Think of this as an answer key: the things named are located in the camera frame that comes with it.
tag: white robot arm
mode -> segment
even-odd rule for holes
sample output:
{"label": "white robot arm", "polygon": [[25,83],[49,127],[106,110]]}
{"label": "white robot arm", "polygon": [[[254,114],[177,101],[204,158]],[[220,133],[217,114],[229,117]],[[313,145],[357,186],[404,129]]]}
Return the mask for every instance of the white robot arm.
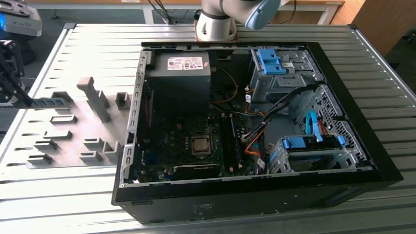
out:
{"label": "white robot arm", "polygon": [[201,41],[230,41],[236,36],[234,21],[258,30],[272,20],[280,0],[202,0],[201,16],[196,25]]}

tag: black metal frame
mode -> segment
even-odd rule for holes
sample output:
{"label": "black metal frame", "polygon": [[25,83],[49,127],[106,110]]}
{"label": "black metal frame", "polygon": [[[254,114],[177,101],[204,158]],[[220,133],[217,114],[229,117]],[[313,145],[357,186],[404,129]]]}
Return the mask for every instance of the black metal frame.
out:
{"label": "black metal frame", "polygon": [[[358,194],[384,188],[402,180],[401,174],[381,145],[381,142],[364,118],[337,72],[314,42],[149,42],[142,47],[149,49],[176,49],[181,46],[188,51],[192,47],[209,50],[208,47],[236,49],[250,46],[305,46],[317,67],[325,77],[333,96],[337,99],[366,156],[370,158],[374,170],[344,172],[332,174],[305,174],[236,181],[213,181],[209,183],[188,183],[145,187],[118,187],[121,160],[118,161],[116,182],[112,194],[112,204],[122,209],[142,223],[208,219],[233,215],[253,215],[284,212],[298,209],[334,206]],[[240,197],[252,199],[250,204],[238,204]],[[309,197],[308,204],[286,205],[278,203],[297,196]],[[194,213],[200,204],[209,204],[212,208]]]}

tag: aluminum slotted table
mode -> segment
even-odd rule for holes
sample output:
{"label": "aluminum slotted table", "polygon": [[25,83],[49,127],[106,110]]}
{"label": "aluminum slotted table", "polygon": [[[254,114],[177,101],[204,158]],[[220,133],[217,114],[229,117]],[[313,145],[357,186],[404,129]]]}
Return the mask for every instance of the aluminum slotted table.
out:
{"label": "aluminum slotted table", "polygon": [[[193,41],[193,26],[78,24],[65,26],[29,94],[76,92],[73,80],[92,76],[106,96],[132,94],[140,43]],[[110,205],[114,165],[28,169],[33,142],[50,111],[21,110],[0,146],[0,230],[32,233],[414,233],[416,98],[400,77],[348,26],[238,27],[240,41],[317,41],[329,57],[404,181],[330,209],[144,226]]]}

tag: motherboard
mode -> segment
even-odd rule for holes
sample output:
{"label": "motherboard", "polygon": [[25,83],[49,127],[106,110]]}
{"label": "motherboard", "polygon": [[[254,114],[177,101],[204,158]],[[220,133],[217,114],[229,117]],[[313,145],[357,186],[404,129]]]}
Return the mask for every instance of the motherboard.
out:
{"label": "motherboard", "polygon": [[156,120],[138,163],[141,181],[252,175],[240,142],[245,132],[244,117],[232,114]]}

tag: ram slot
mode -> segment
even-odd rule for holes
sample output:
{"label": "ram slot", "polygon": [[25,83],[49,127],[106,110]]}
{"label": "ram slot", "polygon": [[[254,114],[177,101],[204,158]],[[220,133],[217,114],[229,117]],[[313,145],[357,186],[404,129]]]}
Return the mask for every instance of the ram slot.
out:
{"label": "ram slot", "polygon": [[238,161],[234,149],[233,124],[229,117],[220,118],[218,127],[220,127],[225,171],[234,172],[238,169]]}

